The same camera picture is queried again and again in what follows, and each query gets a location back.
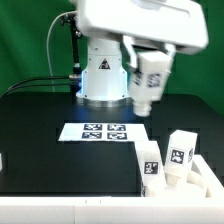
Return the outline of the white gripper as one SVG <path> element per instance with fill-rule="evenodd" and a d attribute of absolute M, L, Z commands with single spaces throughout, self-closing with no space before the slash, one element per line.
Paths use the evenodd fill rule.
<path fill-rule="evenodd" d="M 79 30 L 88 37 L 119 40 L 129 55 L 131 73 L 138 72 L 132 37 L 164 45 L 170 72 L 177 52 L 195 54 L 208 45 L 200 4 L 192 0 L 77 0 Z"/>

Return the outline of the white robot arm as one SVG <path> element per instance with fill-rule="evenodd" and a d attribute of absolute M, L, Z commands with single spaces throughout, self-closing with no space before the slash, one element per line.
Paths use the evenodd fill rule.
<path fill-rule="evenodd" d="M 135 114 L 148 115 L 175 55 L 208 45 L 204 13 L 193 0 L 77 0 L 76 9 L 88 38 L 79 99 L 94 106 L 131 100 Z"/>

